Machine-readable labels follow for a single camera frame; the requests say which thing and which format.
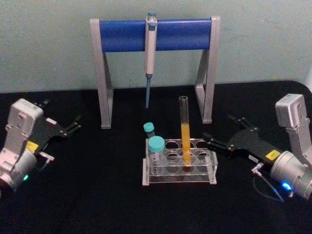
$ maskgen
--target light blue wall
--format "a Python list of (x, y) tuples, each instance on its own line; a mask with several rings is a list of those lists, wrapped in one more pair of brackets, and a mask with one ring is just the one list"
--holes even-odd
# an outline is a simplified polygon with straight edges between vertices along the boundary
[[(312, 0), (6, 0), (0, 92), (96, 88), (89, 19), (140, 20), (151, 10), (167, 19), (221, 16), (218, 83), (312, 78)], [(157, 52), (153, 85), (194, 83), (199, 57)], [(108, 61), (115, 87), (145, 85), (143, 53)]]

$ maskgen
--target blue bar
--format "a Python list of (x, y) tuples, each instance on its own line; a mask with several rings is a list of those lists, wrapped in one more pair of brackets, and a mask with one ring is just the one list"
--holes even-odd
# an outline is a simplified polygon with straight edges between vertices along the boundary
[[(145, 21), (100, 21), (103, 52), (144, 51)], [(211, 19), (160, 19), (156, 50), (208, 50)]]

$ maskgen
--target green led light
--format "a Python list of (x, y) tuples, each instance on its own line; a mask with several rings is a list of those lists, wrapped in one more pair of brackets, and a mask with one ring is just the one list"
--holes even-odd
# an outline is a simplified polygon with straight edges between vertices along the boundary
[(25, 181), (27, 179), (28, 179), (28, 175), (25, 175), (23, 181)]

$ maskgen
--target black tabletop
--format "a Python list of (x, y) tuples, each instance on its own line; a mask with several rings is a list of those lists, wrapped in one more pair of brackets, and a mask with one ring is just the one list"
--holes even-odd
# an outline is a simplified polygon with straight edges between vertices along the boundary
[[(292, 81), (217, 84), (213, 123), (201, 123), (194, 87), (114, 91), (112, 128), (100, 128), (98, 94), (60, 91), (0, 94), (0, 142), (10, 105), (18, 98), (50, 103), (45, 115), (66, 126), (82, 115), (82, 128), (65, 142), (52, 142), (46, 153), (56, 160), (42, 173), (32, 173), (13, 197), (0, 205), (0, 233), (309, 233), (312, 207), (288, 198), (285, 203), (263, 198), (253, 189), (251, 161), (217, 154), (217, 185), (169, 183), (142, 186), (145, 133), (151, 121), (156, 134), (180, 138), (178, 97), (189, 97), (191, 137), (208, 132), (228, 141), (238, 131), (228, 115), (246, 117), (260, 128), (262, 139), (290, 150), (285, 129), (277, 123), (275, 103), (288, 93), (303, 94), (312, 117), (312, 96)], [(259, 189), (273, 195), (257, 181)]]

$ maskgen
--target orange liquid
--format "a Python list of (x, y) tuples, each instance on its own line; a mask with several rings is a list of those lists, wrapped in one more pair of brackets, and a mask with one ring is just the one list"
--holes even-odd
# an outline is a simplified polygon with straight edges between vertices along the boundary
[(191, 142), (190, 126), (187, 123), (181, 124), (183, 161), (185, 164), (191, 164)]

